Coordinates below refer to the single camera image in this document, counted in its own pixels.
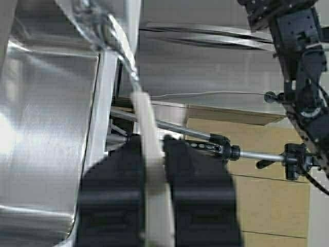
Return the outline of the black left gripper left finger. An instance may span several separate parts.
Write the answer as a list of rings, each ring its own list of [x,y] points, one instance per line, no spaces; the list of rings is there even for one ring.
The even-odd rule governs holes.
[[[133,135],[83,176],[76,246],[144,246],[144,186],[141,137]]]

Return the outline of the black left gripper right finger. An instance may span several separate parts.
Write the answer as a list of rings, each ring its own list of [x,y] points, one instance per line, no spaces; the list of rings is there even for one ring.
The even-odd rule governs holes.
[[[176,246],[243,246],[236,191],[220,158],[169,135],[163,140]]]

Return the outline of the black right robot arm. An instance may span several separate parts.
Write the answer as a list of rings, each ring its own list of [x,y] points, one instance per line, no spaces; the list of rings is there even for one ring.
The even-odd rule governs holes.
[[[306,147],[328,174],[328,94],[320,85],[327,71],[316,1],[239,1],[251,31],[269,29],[284,78],[281,101]]]

